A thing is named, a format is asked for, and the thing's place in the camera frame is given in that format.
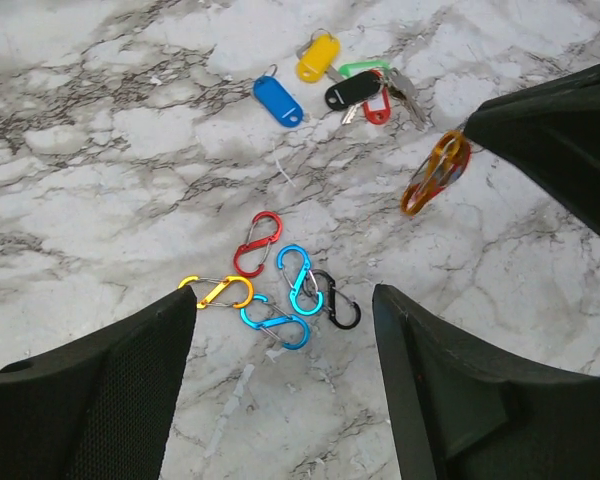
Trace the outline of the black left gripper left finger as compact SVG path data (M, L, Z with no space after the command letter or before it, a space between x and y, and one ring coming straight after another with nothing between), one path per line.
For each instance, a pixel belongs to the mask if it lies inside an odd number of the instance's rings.
M0 479L156 479L197 299L141 311L0 370Z

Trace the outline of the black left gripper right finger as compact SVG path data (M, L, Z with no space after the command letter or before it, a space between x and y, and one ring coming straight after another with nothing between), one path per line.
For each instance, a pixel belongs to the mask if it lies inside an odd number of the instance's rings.
M600 479L600 376L496 347L396 287L372 298L405 479Z

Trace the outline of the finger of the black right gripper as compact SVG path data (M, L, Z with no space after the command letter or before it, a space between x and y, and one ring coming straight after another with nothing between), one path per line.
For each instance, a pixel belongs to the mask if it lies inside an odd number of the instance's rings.
M484 102L464 134L600 236L600 64Z

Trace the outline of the orange S carabiner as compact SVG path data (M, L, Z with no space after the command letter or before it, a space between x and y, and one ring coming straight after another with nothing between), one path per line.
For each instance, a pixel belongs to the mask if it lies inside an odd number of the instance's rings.
M471 146L460 130L446 132L411 177L400 208L415 216L434 197L457 181L466 170Z

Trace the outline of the blue key tag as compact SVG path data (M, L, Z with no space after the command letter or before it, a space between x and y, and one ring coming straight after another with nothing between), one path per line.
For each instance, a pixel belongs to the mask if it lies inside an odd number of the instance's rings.
M278 124L298 127L304 121L304 110L289 91L276 79L278 66L269 68L253 82L252 95Z

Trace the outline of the black S carabiner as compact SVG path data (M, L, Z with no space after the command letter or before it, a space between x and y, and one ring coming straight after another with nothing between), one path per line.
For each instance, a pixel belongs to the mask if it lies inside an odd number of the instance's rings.
M335 279L325 270L310 270L309 279L304 281L302 291L311 298L315 304L318 303L318 294L323 294L324 300L321 310L327 312L329 321L338 329L352 330L359 325L361 321L361 309L359 305L336 288ZM348 323L342 323L338 318L338 300L344 301L353 313L353 318Z

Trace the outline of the small red key tag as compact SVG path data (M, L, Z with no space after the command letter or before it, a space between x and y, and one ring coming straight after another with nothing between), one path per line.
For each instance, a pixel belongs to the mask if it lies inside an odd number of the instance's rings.
M380 79L380 90L363 103L363 111L367 121L374 125L383 125L391 116L389 93L382 72L378 68L371 69L371 72Z

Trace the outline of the red S carabiner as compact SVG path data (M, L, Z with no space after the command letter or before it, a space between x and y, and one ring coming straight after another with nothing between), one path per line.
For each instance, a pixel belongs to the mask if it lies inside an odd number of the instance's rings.
M264 236L263 238L253 240L252 236L253 236L253 232L254 232L257 224L260 221L266 220L266 219L270 219L275 223L275 226L276 226L275 231L270 235ZM250 226L250 229L246 236L245 241L237 247L237 249L234 253L233 266L234 266L235 270L241 276L243 276L245 278L255 278L258 275L260 275L264 270L264 264L269 255L271 246L279 240L282 232L283 232L283 221L277 213L272 212L272 211L261 211L261 212L257 213L251 221L251 226ZM241 257L244 254L247 254L252 251L262 249L262 248L265 249L265 253L263 254L263 257L261 258L258 266L253 271L244 270L240 266Z

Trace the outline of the light blue S carabiner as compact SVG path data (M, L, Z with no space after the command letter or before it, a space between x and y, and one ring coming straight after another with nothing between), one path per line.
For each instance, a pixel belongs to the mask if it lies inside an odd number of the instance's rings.
M294 280L292 280L289 277L285 270L284 259L286 255L290 253L297 253L302 257L301 268ZM302 287L305 284L305 280L308 277L310 277L314 286L317 286L317 282L315 281L315 278L311 273L312 263L306 250L297 244L289 244L284 246L277 254L276 266L290 287L288 298L293 309L298 314L303 316L312 316L317 314L324 305L324 294L320 290L317 290L316 292L316 301L314 307L307 310L301 307L299 304L299 295L301 293Z

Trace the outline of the green key tag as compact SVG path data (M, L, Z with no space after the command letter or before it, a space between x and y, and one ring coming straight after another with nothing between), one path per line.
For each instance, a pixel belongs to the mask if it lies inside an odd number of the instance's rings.
M338 72L344 77L349 78L363 71L378 70L383 72L389 69L390 65L382 60L370 60L343 64L339 67Z

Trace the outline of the yellow key tag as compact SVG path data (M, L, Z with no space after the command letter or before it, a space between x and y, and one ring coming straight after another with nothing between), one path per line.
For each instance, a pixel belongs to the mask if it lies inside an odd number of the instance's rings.
M305 83L318 82L332 67L340 52L340 41L329 31L318 29L296 51L296 75Z

